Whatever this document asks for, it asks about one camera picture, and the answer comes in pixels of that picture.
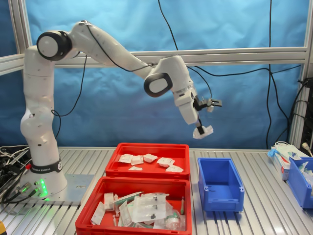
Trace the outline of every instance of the blue backdrop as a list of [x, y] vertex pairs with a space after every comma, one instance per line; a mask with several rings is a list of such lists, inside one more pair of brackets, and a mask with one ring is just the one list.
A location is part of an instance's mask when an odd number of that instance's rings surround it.
[[[27, 1], [33, 43], [47, 30], [70, 31], [76, 21], [86, 19], [110, 33], [130, 51], [174, 50], [167, 25], [157, 0]], [[269, 0], [186, 1], [161, 0], [163, 12], [173, 29], [179, 49], [267, 47]], [[10, 25], [7, 2], [0, 2], [2, 21]], [[302, 47], [306, 28], [308, 1], [273, 1], [272, 47]], [[6, 39], [2, 51], [14, 52], [12, 29], [0, 32]], [[216, 73], [237, 73], [266, 67], [209, 66]], [[273, 65], [272, 71], [296, 65]], [[190, 71], [200, 96], [209, 97], [201, 78]], [[266, 110], [268, 72], [257, 71], [240, 76], [211, 77], [213, 98], [222, 99], [223, 107], [213, 113], [201, 112], [205, 126], [214, 134], [192, 139], [194, 126], [183, 121], [168, 93], [151, 98], [143, 90], [142, 79], [118, 68], [86, 69], [81, 98], [69, 116], [62, 118], [58, 136], [60, 146], [116, 146], [123, 141], [186, 143], [190, 147], [265, 148], [269, 124]], [[296, 95], [300, 68], [274, 75], [281, 107], [290, 112]], [[60, 114], [71, 110], [82, 77], [82, 69], [55, 70], [55, 109]], [[270, 90], [272, 128], [270, 143], [286, 128], [273, 84]], [[25, 101], [21, 72], [0, 77], [0, 144], [25, 142], [20, 120]], [[58, 129], [55, 118], [54, 130]]]

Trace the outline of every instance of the blue storage bin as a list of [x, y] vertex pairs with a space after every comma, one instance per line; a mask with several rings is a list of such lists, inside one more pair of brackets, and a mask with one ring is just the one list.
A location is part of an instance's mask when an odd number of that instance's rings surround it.
[[245, 189], [230, 158], [198, 158], [199, 191], [205, 211], [242, 212]]
[[313, 208], [313, 197], [311, 196], [312, 187], [299, 170], [299, 166], [305, 162], [309, 162], [305, 168], [313, 170], [313, 158], [303, 157], [302, 160], [289, 158], [289, 160], [290, 170], [287, 180], [289, 187], [302, 208]]

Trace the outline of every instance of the slatted table surface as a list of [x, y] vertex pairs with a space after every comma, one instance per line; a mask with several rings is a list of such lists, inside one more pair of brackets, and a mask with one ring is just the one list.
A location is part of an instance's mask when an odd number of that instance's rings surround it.
[[[115, 148], [59, 149], [69, 174], [105, 176]], [[198, 189], [198, 157], [231, 158], [245, 186], [244, 211], [203, 213]], [[313, 235], [313, 210], [303, 210], [289, 186], [280, 180], [264, 150], [190, 149], [193, 235]], [[9, 235], [74, 235], [81, 206], [17, 204], [1, 207], [0, 220]]]

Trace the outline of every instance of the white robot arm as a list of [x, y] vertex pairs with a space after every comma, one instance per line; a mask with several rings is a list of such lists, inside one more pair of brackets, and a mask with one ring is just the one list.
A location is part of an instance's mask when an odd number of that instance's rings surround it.
[[37, 187], [39, 192], [33, 196], [35, 198], [56, 194], [67, 185], [52, 131], [53, 71], [56, 61], [72, 58], [79, 51], [106, 66], [115, 65], [134, 72], [144, 79], [144, 90], [152, 97], [171, 90], [182, 117], [187, 124], [196, 124], [199, 135], [206, 136], [207, 133], [198, 111], [212, 105], [222, 105], [215, 100], [198, 99], [188, 69], [180, 56], [165, 57], [157, 65], [148, 65], [88, 21], [76, 23], [69, 33], [45, 32], [38, 38], [37, 46], [26, 50], [24, 58], [26, 112], [21, 121], [21, 131], [30, 148], [32, 166], [22, 176], [21, 185], [30, 183], [32, 187]]

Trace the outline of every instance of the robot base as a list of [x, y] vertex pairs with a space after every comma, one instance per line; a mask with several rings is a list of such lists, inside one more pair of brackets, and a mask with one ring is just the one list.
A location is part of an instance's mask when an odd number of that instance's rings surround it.
[[87, 195], [86, 192], [93, 182], [94, 175], [65, 174], [65, 178], [67, 180], [67, 186], [61, 192], [48, 196], [44, 200], [30, 198], [21, 203], [80, 205]]

